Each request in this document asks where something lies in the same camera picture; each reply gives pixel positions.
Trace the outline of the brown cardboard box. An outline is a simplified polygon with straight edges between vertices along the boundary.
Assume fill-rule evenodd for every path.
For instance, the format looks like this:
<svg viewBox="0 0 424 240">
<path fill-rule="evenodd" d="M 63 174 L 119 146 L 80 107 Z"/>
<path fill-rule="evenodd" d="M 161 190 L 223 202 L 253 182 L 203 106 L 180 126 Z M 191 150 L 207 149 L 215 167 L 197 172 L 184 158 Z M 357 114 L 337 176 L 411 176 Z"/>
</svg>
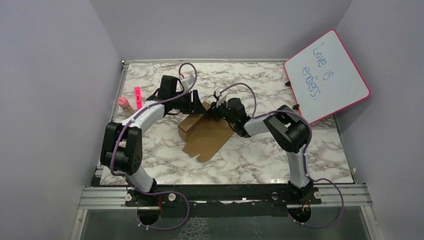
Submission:
<svg viewBox="0 0 424 240">
<path fill-rule="evenodd" d="M 234 131 L 223 119 L 214 121 L 206 114 L 190 114 L 178 125 L 178 134 L 185 141 L 182 150 L 204 163 L 211 160 Z"/>
</svg>

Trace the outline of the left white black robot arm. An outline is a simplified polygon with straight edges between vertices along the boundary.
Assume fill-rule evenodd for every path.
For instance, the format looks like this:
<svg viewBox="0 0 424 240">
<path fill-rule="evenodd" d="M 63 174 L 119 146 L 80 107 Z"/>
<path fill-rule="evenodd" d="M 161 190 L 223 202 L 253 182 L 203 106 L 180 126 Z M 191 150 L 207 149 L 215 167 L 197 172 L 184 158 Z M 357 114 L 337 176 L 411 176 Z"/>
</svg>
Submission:
<svg viewBox="0 0 424 240">
<path fill-rule="evenodd" d="M 157 191 L 152 188 L 154 178 L 142 167 L 143 135 L 157 121 L 177 110 L 184 115 L 204 114 L 195 77 L 184 79 L 163 75 L 160 87 L 146 99 L 145 104 L 122 122 L 109 122 L 105 127 L 100 163 L 108 167 L 111 174 L 123 177 L 132 187 L 139 190 L 138 199 L 144 205 L 157 200 Z"/>
</svg>

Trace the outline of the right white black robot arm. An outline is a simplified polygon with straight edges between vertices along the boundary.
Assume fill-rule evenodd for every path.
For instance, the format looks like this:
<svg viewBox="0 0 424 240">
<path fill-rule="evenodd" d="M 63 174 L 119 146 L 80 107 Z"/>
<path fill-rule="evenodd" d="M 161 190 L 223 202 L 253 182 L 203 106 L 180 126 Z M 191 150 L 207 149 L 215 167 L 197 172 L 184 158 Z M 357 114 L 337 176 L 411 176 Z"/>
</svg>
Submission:
<svg viewBox="0 0 424 240">
<path fill-rule="evenodd" d="M 312 138 L 312 129 L 302 116 L 289 106 L 282 105 L 259 117 L 250 117 L 239 98 L 231 98 L 222 104 L 213 102 L 207 115 L 216 122 L 227 121 L 230 128 L 242 138 L 271 133 L 287 155 L 289 199 L 300 204 L 308 198 L 313 183 L 308 177 L 306 149 Z"/>
</svg>

